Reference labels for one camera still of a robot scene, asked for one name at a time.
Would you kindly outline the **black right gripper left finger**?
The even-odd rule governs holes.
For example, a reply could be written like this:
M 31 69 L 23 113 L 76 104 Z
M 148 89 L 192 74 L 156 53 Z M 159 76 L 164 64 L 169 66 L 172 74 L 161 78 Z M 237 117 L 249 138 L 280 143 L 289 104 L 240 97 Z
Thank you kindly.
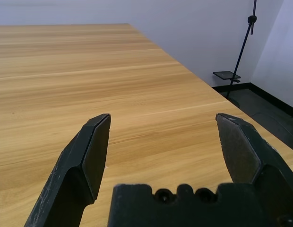
M 26 227 L 78 227 L 98 196 L 105 169 L 111 116 L 88 120 L 61 152 Z

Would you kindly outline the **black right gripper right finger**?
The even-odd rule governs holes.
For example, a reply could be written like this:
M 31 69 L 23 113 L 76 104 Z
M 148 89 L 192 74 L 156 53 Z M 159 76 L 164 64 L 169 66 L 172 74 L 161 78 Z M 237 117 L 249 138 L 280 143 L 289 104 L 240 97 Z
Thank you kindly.
M 234 183 L 249 183 L 272 219 L 293 218 L 293 171 L 255 127 L 218 113 L 224 160 Z

